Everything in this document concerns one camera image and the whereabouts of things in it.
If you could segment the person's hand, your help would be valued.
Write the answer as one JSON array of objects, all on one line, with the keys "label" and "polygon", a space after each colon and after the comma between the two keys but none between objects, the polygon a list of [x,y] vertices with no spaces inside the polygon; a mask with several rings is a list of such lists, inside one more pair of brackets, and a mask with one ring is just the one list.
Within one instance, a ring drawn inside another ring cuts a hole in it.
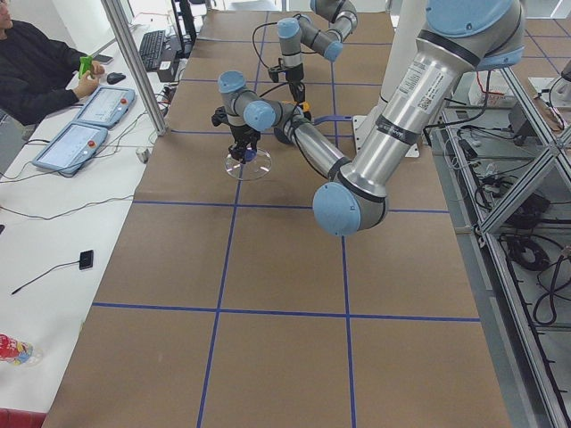
[{"label": "person's hand", "polygon": [[79,100],[91,95],[99,86],[100,78],[104,73],[104,66],[98,61],[92,61],[90,70],[82,75],[72,92]]}]

